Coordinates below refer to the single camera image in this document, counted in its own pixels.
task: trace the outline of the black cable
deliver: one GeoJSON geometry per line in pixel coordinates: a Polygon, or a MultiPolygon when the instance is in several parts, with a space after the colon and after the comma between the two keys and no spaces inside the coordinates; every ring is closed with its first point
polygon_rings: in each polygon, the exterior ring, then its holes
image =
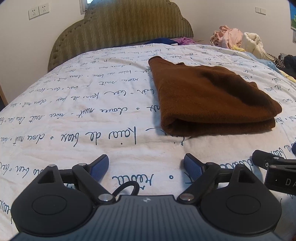
{"type": "Polygon", "coordinates": [[[140,191],[140,185],[136,181],[128,181],[122,184],[119,188],[117,188],[112,195],[116,197],[123,189],[126,189],[129,186],[133,186],[133,191],[131,192],[131,196],[137,196],[140,191]]]}

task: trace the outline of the round pad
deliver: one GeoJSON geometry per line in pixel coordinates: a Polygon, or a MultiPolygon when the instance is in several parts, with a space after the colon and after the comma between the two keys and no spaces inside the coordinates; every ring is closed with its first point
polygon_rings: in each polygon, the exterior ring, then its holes
{"type": "Polygon", "coordinates": [[[205,219],[226,233],[240,236],[273,230],[281,217],[280,203],[266,187],[248,185],[241,183],[207,194],[200,205],[205,219]]]}
{"type": "Polygon", "coordinates": [[[23,192],[12,208],[17,229],[34,236],[72,232],[85,223],[92,210],[92,202],[85,194],[53,184],[23,192]]]}
{"type": "Polygon", "coordinates": [[[33,202],[32,208],[42,215],[54,215],[63,211],[66,206],[66,199],[56,195],[47,195],[37,198],[33,202]]]}
{"type": "Polygon", "coordinates": [[[228,209],[237,214],[252,214],[259,210],[260,202],[251,196],[236,195],[227,199],[226,206],[228,209]]]}

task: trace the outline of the pink clothing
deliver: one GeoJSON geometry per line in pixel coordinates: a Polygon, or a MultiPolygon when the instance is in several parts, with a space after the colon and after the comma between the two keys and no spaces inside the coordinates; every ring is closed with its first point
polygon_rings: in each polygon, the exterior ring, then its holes
{"type": "Polygon", "coordinates": [[[176,41],[179,45],[189,45],[189,44],[196,44],[192,39],[190,38],[176,38],[173,39],[174,41],[176,41]]]}
{"type": "Polygon", "coordinates": [[[221,26],[220,31],[215,31],[211,37],[211,44],[226,49],[232,49],[233,45],[241,44],[243,33],[237,28],[221,26]]]}

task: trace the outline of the yellow cloth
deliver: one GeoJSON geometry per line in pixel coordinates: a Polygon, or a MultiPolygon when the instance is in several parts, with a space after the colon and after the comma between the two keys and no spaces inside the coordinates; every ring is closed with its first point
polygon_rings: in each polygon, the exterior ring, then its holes
{"type": "Polygon", "coordinates": [[[288,80],[296,83],[296,79],[294,79],[292,76],[286,74],[284,71],[279,70],[288,80]]]}
{"type": "Polygon", "coordinates": [[[237,45],[233,45],[231,49],[239,52],[246,52],[243,48],[239,48],[237,45]]]}

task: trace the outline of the purple clothing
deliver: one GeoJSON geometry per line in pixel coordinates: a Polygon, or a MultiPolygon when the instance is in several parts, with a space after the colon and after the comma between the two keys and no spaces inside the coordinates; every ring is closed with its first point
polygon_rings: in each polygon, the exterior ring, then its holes
{"type": "Polygon", "coordinates": [[[183,37],[183,38],[176,38],[172,39],[175,40],[179,45],[189,45],[189,44],[196,44],[192,39],[183,37]]]}

